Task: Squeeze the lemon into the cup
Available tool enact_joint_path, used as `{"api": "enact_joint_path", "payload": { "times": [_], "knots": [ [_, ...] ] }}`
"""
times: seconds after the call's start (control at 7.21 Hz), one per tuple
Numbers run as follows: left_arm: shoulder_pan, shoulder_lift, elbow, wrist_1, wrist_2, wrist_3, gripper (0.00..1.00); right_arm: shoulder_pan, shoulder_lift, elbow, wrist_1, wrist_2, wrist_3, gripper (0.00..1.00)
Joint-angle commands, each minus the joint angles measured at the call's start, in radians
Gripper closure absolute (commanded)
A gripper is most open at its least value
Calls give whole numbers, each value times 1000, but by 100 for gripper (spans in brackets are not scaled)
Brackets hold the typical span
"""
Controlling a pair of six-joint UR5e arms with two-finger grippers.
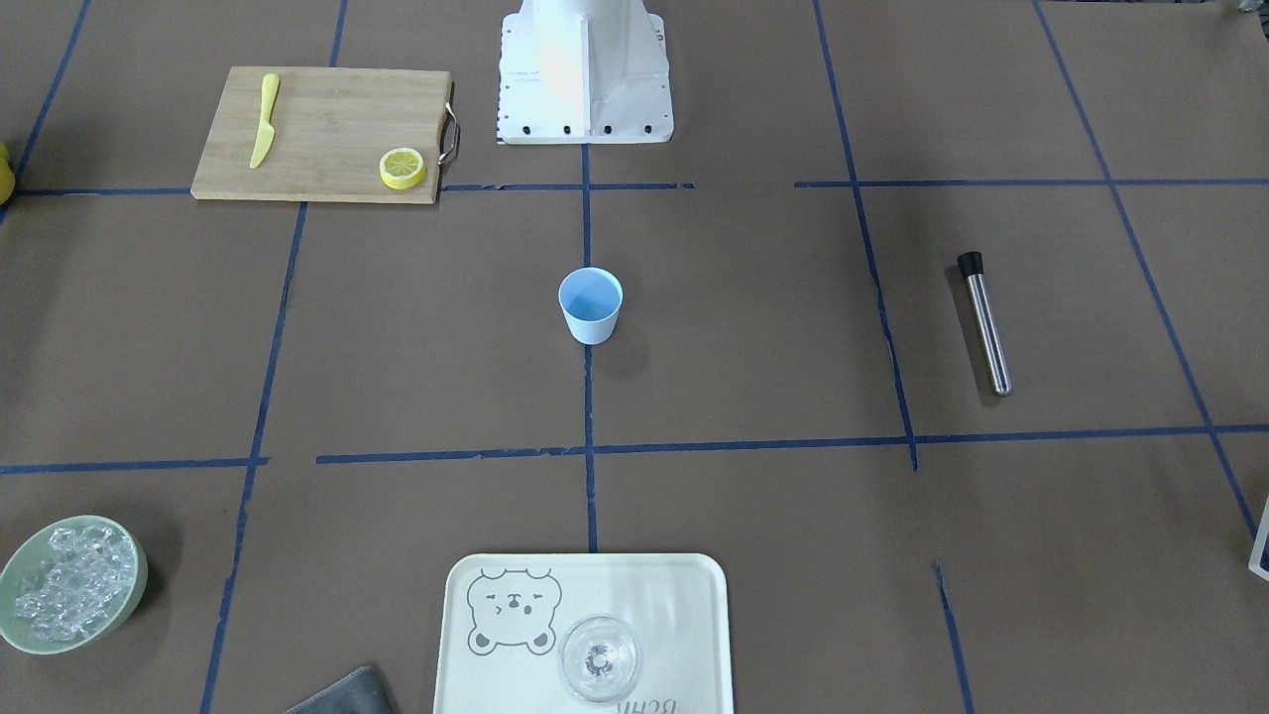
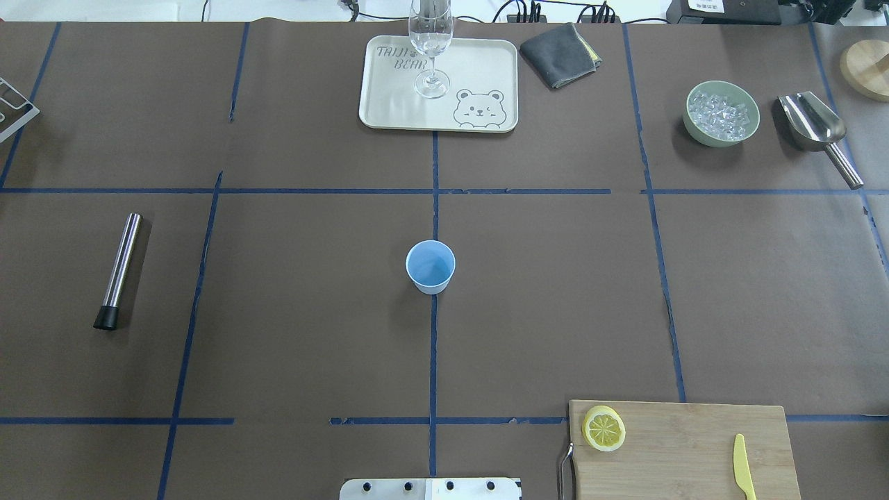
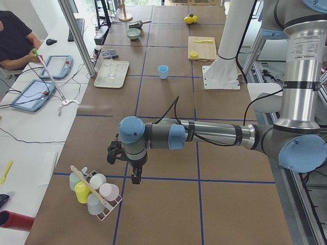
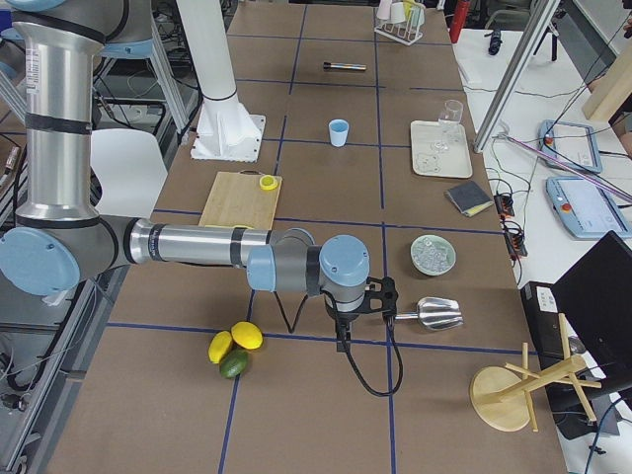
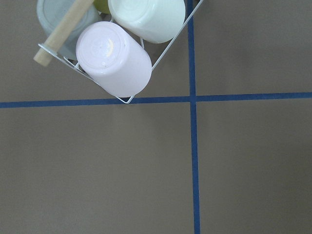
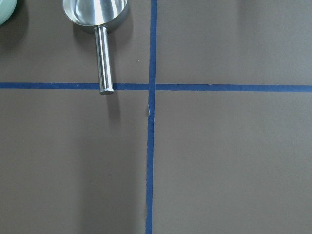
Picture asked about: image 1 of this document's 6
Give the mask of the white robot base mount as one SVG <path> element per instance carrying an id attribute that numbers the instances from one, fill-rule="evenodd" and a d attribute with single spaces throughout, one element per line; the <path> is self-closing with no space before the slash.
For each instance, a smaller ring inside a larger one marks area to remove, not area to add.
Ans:
<path id="1" fill-rule="evenodd" d="M 642 1 L 524 1 L 500 41 L 500 145 L 673 140 L 665 27 Z"/>

